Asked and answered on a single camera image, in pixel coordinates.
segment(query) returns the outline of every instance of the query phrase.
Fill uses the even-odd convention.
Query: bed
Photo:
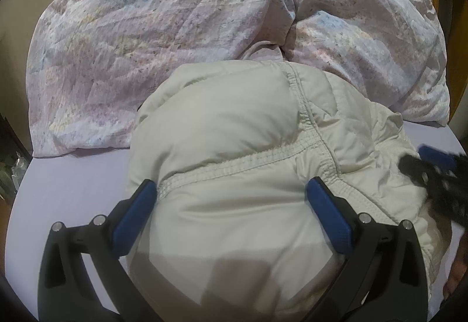
[[[445,0],[432,0],[441,20],[448,12]],[[450,19],[465,17],[466,0],[457,0]],[[445,33],[448,41],[448,83],[451,91],[451,116],[462,102],[468,70],[451,69],[462,61],[465,52],[459,46],[465,33],[459,27],[450,33],[451,21]],[[447,127],[404,123],[404,129],[415,147],[428,144],[441,150],[463,153],[452,130]],[[126,198],[125,181],[128,149],[78,150],[55,158],[33,159],[13,205],[6,239],[6,278],[25,306],[37,317],[37,280],[43,247],[53,222],[67,226],[88,223],[97,214],[108,214],[115,204]],[[450,249],[444,256],[438,278],[432,288],[430,314],[437,312],[442,300],[442,286],[448,276],[462,229],[453,225]],[[85,258],[91,280],[102,304],[115,309],[97,278],[88,258]]]
[[[453,153],[463,148],[449,127],[404,123],[415,147],[429,144]],[[37,281],[43,248],[50,226],[62,221],[67,226],[89,223],[97,214],[108,214],[116,203],[127,197],[125,181],[128,149],[80,150],[61,157],[33,159],[13,205],[6,239],[5,270],[13,290],[37,316]],[[452,244],[444,257],[433,286],[430,312],[442,300],[442,286],[462,234],[453,226]],[[102,304],[113,309],[97,273],[85,258],[91,281]]]

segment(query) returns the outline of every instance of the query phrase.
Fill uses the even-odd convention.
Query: metal screw
[[[106,221],[105,215],[97,215],[93,219],[93,223],[95,225],[103,225],[105,221]]]
[[[364,224],[368,224],[372,222],[372,217],[366,212],[362,212],[361,214],[359,214],[359,220]]]
[[[62,227],[63,227],[62,222],[55,222],[52,225],[52,231],[54,231],[54,232],[60,231],[62,229]]]
[[[413,223],[411,223],[408,220],[404,220],[403,221],[403,227],[405,227],[406,230],[410,230],[411,228],[413,228]]]

